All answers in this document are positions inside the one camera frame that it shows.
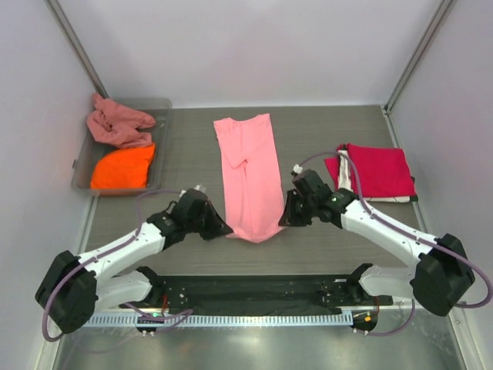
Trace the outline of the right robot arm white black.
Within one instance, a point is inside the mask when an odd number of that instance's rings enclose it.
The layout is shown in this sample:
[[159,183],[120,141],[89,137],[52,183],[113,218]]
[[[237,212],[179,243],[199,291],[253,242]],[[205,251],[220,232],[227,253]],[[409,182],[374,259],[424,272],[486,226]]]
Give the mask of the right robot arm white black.
[[317,218],[365,237],[404,263],[403,268],[362,264],[347,286],[355,304],[380,295],[410,298],[444,317],[475,282],[462,242],[455,236],[423,233],[361,203],[349,190],[332,191],[314,170],[294,170],[292,184],[280,226],[306,227]]

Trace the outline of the light pink t shirt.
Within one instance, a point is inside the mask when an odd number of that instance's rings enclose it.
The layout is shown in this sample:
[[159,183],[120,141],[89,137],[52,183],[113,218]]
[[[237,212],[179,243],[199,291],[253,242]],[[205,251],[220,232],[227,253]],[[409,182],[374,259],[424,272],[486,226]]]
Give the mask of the light pink t shirt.
[[232,238],[261,243],[282,231],[284,198],[270,114],[213,122]]

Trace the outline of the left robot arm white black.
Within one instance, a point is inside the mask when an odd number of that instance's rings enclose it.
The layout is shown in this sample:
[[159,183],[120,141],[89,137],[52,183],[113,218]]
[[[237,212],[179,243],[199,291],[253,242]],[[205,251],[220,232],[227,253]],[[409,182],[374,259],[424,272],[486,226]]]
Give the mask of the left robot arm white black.
[[43,309],[42,333],[47,341],[53,322],[62,334],[79,330],[95,313],[124,305],[154,308],[166,298],[166,284],[149,267],[123,270],[198,234],[211,241],[233,232],[199,188],[179,192],[165,210],[143,219],[127,235],[90,252],[63,251],[45,274],[35,301]]

